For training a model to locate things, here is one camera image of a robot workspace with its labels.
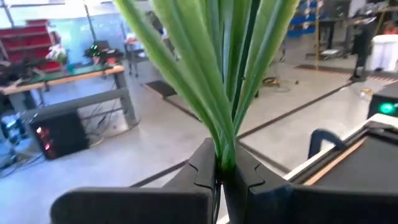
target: green plant stalk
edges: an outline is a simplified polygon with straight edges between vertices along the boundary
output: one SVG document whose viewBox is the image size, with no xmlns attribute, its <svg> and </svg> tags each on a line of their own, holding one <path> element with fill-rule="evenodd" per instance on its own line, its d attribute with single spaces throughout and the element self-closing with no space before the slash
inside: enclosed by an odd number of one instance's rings
<svg viewBox="0 0 398 224">
<path fill-rule="evenodd" d="M 246 62 L 248 60 L 248 55 L 249 55 L 249 48 L 250 48 L 250 43 L 253 35 L 253 28 L 254 28 L 254 23 L 256 21 L 257 17 L 257 11 L 259 9 L 261 0 L 253 0 L 251 1 L 250 4 L 250 11 L 248 14 L 247 18 L 247 23 L 246 23 L 246 33 L 244 35 L 244 43 L 243 43 L 243 49 L 242 49 L 242 54 L 241 58 L 239 59 L 239 69 L 237 71 L 237 77 L 236 77 L 236 88 L 235 88 L 235 96 L 234 100 L 232 102 L 232 109 L 231 109 L 231 117 L 233 119 L 233 122 L 235 120 L 236 116 L 236 110 L 238 109 L 238 104 L 239 104 L 239 99 L 241 97 L 241 89 L 242 89 L 242 84 L 244 81 L 244 72 L 246 70 Z"/>
<path fill-rule="evenodd" d="M 221 134 L 234 146 L 233 125 L 228 99 L 223 91 L 221 75 L 216 64 L 216 55 L 211 40 L 206 32 L 204 20 L 200 19 L 200 10 L 193 2 L 185 0 L 154 0 L 154 8 L 163 25 L 170 34 L 170 39 L 181 55 L 180 61 L 191 71 L 192 81 L 210 116 L 221 130 Z M 221 161 L 223 170 L 231 169 L 233 162 Z"/>
<path fill-rule="evenodd" d="M 132 0 L 115 0 L 149 58 L 209 129 L 222 172 L 298 0 L 153 0 L 179 62 Z"/>
<path fill-rule="evenodd" d="M 209 118 L 199 99 L 197 99 L 195 94 L 188 88 L 185 80 L 175 78 L 174 75 L 182 73 L 182 71 L 177 67 L 176 61 L 166 46 L 164 46 L 157 31 L 147 23 L 144 16 L 135 8 L 134 5 L 132 5 L 131 1 L 116 0 L 115 3 L 123 14 L 128 15 L 126 16 L 126 20 L 135 30 L 136 34 L 139 37 L 145 37 L 145 39 L 142 38 L 142 42 L 146 47 L 147 53 L 155 65 L 160 68 L 165 79 L 175 87 L 175 90 L 179 95 L 185 99 L 189 99 L 188 103 L 191 108 L 193 108 L 197 116 L 210 130 L 215 142 L 216 154 L 221 157 L 221 146 L 216 127 L 213 125 L 213 122 Z"/>
<path fill-rule="evenodd" d="M 298 0 L 271 0 L 260 3 L 246 64 L 245 82 L 239 101 L 234 131 L 239 131 L 244 115 L 256 94 L 261 80 L 277 52 L 297 8 Z"/>
</svg>

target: metal frame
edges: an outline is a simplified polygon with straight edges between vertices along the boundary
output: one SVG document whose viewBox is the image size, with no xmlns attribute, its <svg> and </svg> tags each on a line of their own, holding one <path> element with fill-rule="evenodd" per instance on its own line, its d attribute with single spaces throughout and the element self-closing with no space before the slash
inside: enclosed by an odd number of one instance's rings
<svg viewBox="0 0 398 224">
<path fill-rule="evenodd" d="M 123 114 L 127 123 L 128 128 L 133 128 L 137 124 L 136 114 L 134 112 L 134 107 L 132 105 L 130 90 L 127 85 L 126 74 L 124 72 L 115 73 L 114 79 L 116 83 L 116 90 L 110 90 L 95 95 L 86 96 L 83 98 L 69 100 L 62 103 L 56 103 L 54 105 L 45 106 L 43 108 L 28 109 L 26 105 L 27 100 L 31 100 L 31 95 L 26 95 L 26 92 L 15 93 L 9 95 L 10 102 L 17 113 L 20 113 L 20 117 L 24 120 L 25 128 L 27 134 L 32 138 L 32 143 L 37 150 L 40 150 L 41 146 L 35 137 L 34 130 L 30 128 L 29 123 L 39 115 L 40 119 L 49 118 L 55 116 L 56 114 L 63 113 L 65 110 L 78 109 L 85 106 L 102 103 L 104 101 L 120 99 L 121 108 L 116 108 L 114 110 L 109 110 L 103 112 L 101 115 L 110 114 L 118 110 L 123 110 Z"/>
</svg>

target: workbench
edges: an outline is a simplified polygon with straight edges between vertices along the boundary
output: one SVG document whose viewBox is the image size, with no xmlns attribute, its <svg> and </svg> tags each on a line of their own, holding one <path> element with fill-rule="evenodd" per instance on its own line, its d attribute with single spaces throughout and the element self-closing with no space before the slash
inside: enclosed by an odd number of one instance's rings
<svg viewBox="0 0 398 224">
<path fill-rule="evenodd" d="M 27 105 L 27 101 L 31 101 L 31 91 L 44 89 L 49 91 L 52 86 L 61 85 L 64 83 L 75 82 L 79 80 L 85 80 L 88 78 L 96 77 L 108 77 L 113 76 L 115 81 L 115 90 L 104 91 L 98 94 L 78 98 L 75 100 L 64 101 L 53 105 L 38 107 L 37 105 Z M 111 111 L 102 112 L 100 115 L 113 113 L 118 110 L 123 110 L 127 126 L 132 128 L 137 124 L 134 107 L 132 105 L 130 97 L 130 89 L 127 84 L 127 78 L 124 67 L 116 65 L 114 67 L 103 67 L 101 65 L 94 65 L 89 67 L 77 68 L 72 73 L 51 73 L 45 76 L 37 76 L 30 80 L 18 82 L 10 86 L 0 87 L 0 91 L 3 95 L 7 95 L 9 100 L 14 107 L 17 114 L 25 122 L 25 128 L 29 136 L 34 136 L 34 133 L 30 129 L 28 122 L 32 121 L 36 116 L 41 118 L 51 117 L 54 114 L 62 113 L 66 110 L 77 110 L 89 105 L 102 103 L 109 100 L 120 99 L 121 107 L 112 109 Z M 98 114 L 92 114 L 90 117 L 82 118 L 89 119 L 91 117 L 99 116 Z M 35 147 L 40 148 L 35 138 L 32 138 Z"/>
</svg>

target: gray floor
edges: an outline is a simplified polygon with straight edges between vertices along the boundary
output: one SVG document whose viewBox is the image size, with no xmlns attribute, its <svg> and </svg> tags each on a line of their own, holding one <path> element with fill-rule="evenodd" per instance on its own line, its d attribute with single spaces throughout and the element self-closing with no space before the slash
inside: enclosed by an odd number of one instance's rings
<svg viewBox="0 0 398 224">
<path fill-rule="evenodd" d="M 313 63 L 313 60 L 303 59 L 305 53 L 313 47 L 310 36 L 302 40 L 292 40 L 289 45 L 291 48 L 287 52 L 286 62 L 269 71 L 269 75 L 278 75 L 283 80 L 282 88 L 260 89 L 260 97 L 249 108 L 240 133 L 346 83 L 347 77 L 344 76 L 293 68 L 300 63 Z M 322 63 L 332 66 L 341 65 L 341 62 L 342 60 L 336 59 Z M 352 60 L 345 60 L 344 63 L 346 67 L 353 67 Z M 51 203 L 67 190 L 82 186 L 132 185 L 192 155 L 203 139 L 209 136 L 207 130 L 197 120 L 168 104 L 153 91 L 140 86 L 140 83 L 160 78 L 149 62 L 140 64 L 139 72 L 141 75 L 138 79 L 131 78 L 134 106 L 141 119 L 139 125 L 125 132 L 123 116 L 114 114 L 111 128 L 104 133 L 106 138 L 101 144 L 54 161 L 39 161 L 28 169 L 17 170 L 0 179 L 1 223 L 49 223 Z M 292 169 L 305 160 L 309 135 L 314 129 L 327 128 L 343 134 L 364 121 L 369 97 L 361 96 L 362 89 L 371 88 L 376 91 L 383 84 L 385 83 L 374 80 L 355 84 L 247 136 L 242 141 Z M 53 88 L 47 93 L 46 101 L 55 103 L 66 98 L 89 95 L 107 90 L 112 85 L 113 80 L 110 78 L 70 83 Z M 178 96 L 170 99 L 188 108 Z M 105 110 L 112 104 L 111 101 L 101 107 Z M 93 107 L 83 108 L 79 112 L 82 115 L 89 114 L 92 109 Z M 92 125 L 87 127 L 88 131 L 96 131 L 93 127 L 97 123 L 97 120 L 92 120 Z M 275 170 L 266 162 L 264 164 Z M 160 187 L 175 173 L 145 187 Z M 222 204 L 220 217 L 224 215 L 226 207 Z"/>
</svg>

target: black computer tower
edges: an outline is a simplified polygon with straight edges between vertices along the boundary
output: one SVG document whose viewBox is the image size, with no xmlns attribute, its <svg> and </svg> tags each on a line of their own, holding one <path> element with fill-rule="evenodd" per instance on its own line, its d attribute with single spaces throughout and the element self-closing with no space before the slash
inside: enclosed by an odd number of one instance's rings
<svg viewBox="0 0 398 224">
<path fill-rule="evenodd" d="M 89 148 L 89 139 L 76 110 L 36 116 L 30 124 L 46 159 L 56 159 Z"/>
</svg>

